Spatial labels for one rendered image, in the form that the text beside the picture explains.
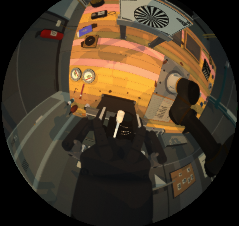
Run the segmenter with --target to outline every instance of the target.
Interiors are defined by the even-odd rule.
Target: black and white radial pattern
[[[140,23],[154,28],[163,28],[169,23],[169,18],[165,12],[154,6],[138,7],[134,11],[134,17]]]

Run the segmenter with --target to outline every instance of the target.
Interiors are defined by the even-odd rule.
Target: pressure gauge
[[[74,81],[78,81],[82,76],[81,70],[79,68],[73,68],[70,77]]]
[[[95,79],[95,73],[91,69],[87,69],[83,72],[82,78],[85,83],[92,83]]]

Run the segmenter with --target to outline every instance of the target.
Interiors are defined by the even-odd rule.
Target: board stand
[[[137,28],[139,30],[142,30],[142,31],[145,31],[145,32],[148,32],[150,34],[154,34],[157,36],[156,39],[154,39],[152,42],[150,42],[148,44],[148,47],[150,47],[150,48],[154,48],[155,46],[157,46],[165,41],[169,42],[169,41],[173,40],[172,37],[168,36],[167,34],[161,32],[151,26],[147,26],[142,23],[134,22],[131,20],[121,19],[120,15],[118,15],[118,19],[116,19],[116,21],[117,21],[117,24],[119,25],[119,29],[120,29],[120,37],[119,37],[120,39],[126,40],[126,38],[127,38],[126,27],[129,26],[129,27]]]

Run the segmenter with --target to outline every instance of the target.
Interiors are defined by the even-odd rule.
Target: wooden box with black circle
[[[99,35],[88,35],[82,42],[83,48],[96,48]]]

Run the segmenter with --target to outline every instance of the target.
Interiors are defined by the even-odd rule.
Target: multimeter
[[[101,11],[101,12],[96,12],[91,14],[91,19],[96,19],[100,17],[106,17],[108,14],[107,10],[106,11]]]

